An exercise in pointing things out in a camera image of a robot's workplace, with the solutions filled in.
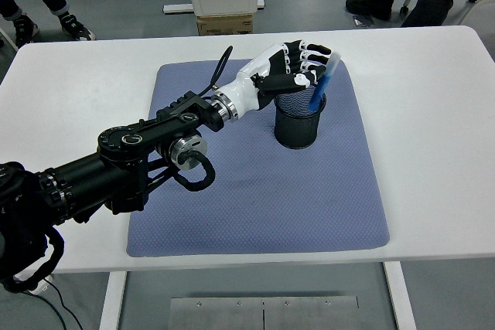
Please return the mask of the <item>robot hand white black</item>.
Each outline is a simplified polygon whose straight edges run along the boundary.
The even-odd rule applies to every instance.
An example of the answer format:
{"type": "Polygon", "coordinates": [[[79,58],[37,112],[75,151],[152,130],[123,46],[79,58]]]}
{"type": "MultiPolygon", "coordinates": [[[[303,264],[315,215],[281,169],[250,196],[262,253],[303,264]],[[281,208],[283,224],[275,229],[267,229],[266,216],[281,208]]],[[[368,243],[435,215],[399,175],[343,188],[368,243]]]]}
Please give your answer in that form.
{"type": "Polygon", "coordinates": [[[213,105],[226,120],[236,121],[248,111],[263,109],[280,94],[315,87],[318,97],[339,62],[338,53],[305,40],[274,44],[244,65],[234,81],[218,88],[213,105]]]}

